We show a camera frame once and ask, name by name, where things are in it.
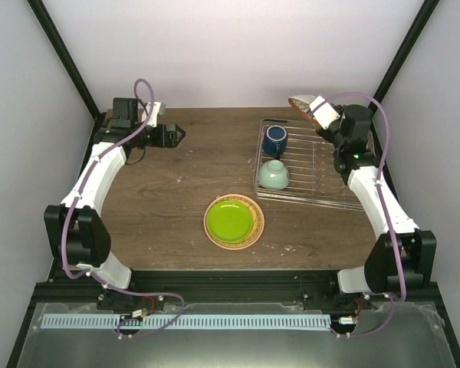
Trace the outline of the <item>floral patterned orange-rim plate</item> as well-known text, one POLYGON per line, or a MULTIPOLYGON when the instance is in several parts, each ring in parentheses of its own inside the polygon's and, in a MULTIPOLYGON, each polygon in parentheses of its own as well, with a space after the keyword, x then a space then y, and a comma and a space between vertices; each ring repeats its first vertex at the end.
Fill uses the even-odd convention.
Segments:
POLYGON ((295 95, 287 99, 288 103, 294 108, 302 117, 312 122, 316 127, 319 126, 317 120, 311 115, 310 104, 317 97, 310 94, 295 95))

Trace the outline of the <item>metal wire dish rack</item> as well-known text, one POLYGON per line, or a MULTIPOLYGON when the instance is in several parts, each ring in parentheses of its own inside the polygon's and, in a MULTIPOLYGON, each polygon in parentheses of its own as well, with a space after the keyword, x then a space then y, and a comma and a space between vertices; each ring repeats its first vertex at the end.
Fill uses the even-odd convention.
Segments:
POLYGON ((288 169, 290 181, 287 187, 275 190, 266 189, 258 178, 254 178, 258 198, 363 211, 360 200, 335 171, 334 146, 318 136, 316 129, 306 121, 263 119, 256 149, 255 171, 272 159, 262 149, 262 143, 267 128, 273 125, 285 128, 288 133, 287 148, 281 161, 288 169))

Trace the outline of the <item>dark blue mug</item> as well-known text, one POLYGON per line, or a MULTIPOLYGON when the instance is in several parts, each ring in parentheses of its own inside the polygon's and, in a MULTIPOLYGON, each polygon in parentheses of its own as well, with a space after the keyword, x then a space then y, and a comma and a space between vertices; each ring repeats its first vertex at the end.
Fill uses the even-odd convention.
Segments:
POLYGON ((288 142, 288 132, 279 125, 269 126, 264 132, 262 150, 268 156, 280 159, 286 150, 288 142))

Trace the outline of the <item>light green ceramic bowl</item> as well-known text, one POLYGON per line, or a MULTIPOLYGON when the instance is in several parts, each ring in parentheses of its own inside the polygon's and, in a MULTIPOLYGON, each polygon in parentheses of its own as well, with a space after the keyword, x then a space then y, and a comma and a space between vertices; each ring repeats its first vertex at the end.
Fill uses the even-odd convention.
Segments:
POLYGON ((277 159, 263 163, 258 170, 258 184, 266 189, 282 190, 288 186, 288 168, 277 159))

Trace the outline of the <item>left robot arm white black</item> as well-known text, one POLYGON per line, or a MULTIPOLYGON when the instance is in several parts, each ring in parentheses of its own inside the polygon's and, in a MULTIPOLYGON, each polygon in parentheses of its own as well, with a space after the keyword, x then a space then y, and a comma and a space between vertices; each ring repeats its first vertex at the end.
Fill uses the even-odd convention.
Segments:
POLYGON ((134 149, 175 148, 185 131, 175 124, 160 124, 163 102, 142 103, 117 97, 112 114, 94 134, 90 156, 73 189, 58 205, 44 211, 51 253, 71 277, 96 278, 115 288, 114 300, 126 310, 141 301, 141 290, 130 283, 132 271, 111 250, 111 237, 101 219, 107 193, 134 149))

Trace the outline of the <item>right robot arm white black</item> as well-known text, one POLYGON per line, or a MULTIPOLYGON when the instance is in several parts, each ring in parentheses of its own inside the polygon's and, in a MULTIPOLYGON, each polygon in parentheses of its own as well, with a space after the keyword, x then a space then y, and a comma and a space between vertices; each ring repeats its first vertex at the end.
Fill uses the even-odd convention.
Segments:
POLYGON ((437 241, 403 210, 383 175, 383 161, 368 147, 370 109, 353 104, 338 112, 330 103, 317 108, 317 131, 334 147, 333 165, 356 195, 373 228, 376 243, 364 265, 338 272, 338 282, 325 290, 333 308, 346 307, 353 293, 410 291, 429 286, 437 241))

